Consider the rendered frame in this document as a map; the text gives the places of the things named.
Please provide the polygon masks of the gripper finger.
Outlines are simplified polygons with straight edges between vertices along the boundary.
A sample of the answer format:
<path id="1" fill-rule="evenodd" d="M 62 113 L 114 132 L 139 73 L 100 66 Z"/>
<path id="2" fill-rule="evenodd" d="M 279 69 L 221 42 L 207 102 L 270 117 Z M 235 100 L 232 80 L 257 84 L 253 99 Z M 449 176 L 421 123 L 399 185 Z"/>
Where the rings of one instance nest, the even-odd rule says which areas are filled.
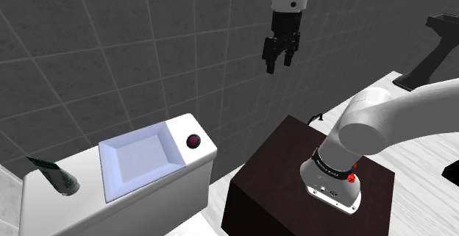
<path id="1" fill-rule="evenodd" d="M 275 62 L 284 50 L 284 41 L 278 37 L 266 37 L 263 44 L 262 59 L 266 62 L 266 72 L 274 73 Z"/>
<path id="2" fill-rule="evenodd" d="M 292 58 L 299 48 L 301 32 L 294 32 L 287 40 L 285 47 L 284 66 L 290 66 Z"/>

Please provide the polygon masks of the dark brown robot stand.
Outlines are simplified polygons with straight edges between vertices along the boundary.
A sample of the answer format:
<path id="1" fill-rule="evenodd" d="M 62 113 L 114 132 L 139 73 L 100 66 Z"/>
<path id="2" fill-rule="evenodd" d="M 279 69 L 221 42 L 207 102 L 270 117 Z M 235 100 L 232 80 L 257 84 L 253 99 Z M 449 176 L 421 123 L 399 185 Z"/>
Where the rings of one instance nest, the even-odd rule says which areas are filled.
<path id="1" fill-rule="evenodd" d="M 299 168 L 325 139 L 287 116 L 231 179 L 221 227 L 228 236 L 389 236 L 394 172 L 361 157 L 362 200 L 347 215 L 315 199 Z"/>

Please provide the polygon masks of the pale blue square tray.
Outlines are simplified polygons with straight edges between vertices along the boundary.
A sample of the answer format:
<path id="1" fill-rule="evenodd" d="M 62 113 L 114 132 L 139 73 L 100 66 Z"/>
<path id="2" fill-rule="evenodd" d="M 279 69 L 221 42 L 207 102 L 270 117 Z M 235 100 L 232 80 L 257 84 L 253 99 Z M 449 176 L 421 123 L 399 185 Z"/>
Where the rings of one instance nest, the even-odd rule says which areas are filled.
<path id="1" fill-rule="evenodd" d="M 101 141 L 98 148 L 107 203 L 186 167 L 164 121 Z"/>

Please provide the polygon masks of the white toilet with red button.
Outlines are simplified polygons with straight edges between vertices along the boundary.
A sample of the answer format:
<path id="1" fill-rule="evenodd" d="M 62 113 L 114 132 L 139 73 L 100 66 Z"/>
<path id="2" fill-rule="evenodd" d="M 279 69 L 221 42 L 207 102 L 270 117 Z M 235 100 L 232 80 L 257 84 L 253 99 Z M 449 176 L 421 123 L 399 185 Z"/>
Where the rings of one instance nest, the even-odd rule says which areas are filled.
<path id="1" fill-rule="evenodd" d="M 80 184 L 58 193 L 36 169 L 23 180 L 19 236 L 166 236 L 203 210 L 217 148 L 190 113 L 166 122 L 186 167 L 107 203 L 98 145 L 55 162 Z"/>

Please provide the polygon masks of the black flat object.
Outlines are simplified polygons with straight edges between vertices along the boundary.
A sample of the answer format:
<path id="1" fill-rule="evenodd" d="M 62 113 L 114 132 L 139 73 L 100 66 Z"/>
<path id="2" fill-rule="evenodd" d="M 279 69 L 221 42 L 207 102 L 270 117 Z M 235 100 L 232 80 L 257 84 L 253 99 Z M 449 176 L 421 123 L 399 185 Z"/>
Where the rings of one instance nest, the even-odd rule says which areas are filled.
<path id="1" fill-rule="evenodd" d="M 459 160 L 446 166 L 441 175 L 459 189 Z"/>

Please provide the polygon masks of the grey squeeze tube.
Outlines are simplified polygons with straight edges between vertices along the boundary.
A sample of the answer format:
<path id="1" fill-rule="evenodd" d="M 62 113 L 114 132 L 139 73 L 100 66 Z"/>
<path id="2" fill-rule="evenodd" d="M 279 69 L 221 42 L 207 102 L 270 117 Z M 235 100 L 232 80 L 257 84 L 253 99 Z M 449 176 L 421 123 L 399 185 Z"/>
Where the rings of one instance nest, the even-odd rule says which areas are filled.
<path id="1" fill-rule="evenodd" d="M 45 176 L 51 186 L 63 196 L 72 196 L 80 188 L 77 178 L 63 170 L 54 162 L 40 160 L 34 157 L 26 158 L 38 167 L 38 170 Z"/>

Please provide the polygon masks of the black angular pedestal fixture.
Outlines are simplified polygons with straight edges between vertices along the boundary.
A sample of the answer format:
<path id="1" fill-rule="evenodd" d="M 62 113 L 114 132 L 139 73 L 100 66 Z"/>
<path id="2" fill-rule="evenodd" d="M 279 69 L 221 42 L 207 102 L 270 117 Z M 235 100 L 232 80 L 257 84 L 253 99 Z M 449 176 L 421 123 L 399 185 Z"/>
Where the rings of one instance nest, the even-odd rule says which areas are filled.
<path id="1" fill-rule="evenodd" d="M 427 17 L 425 26 L 431 28 L 441 39 L 438 45 L 409 73 L 392 83 L 404 90 L 412 91 L 428 85 L 430 77 L 455 47 L 459 46 L 459 15 L 445 12 Z"/>

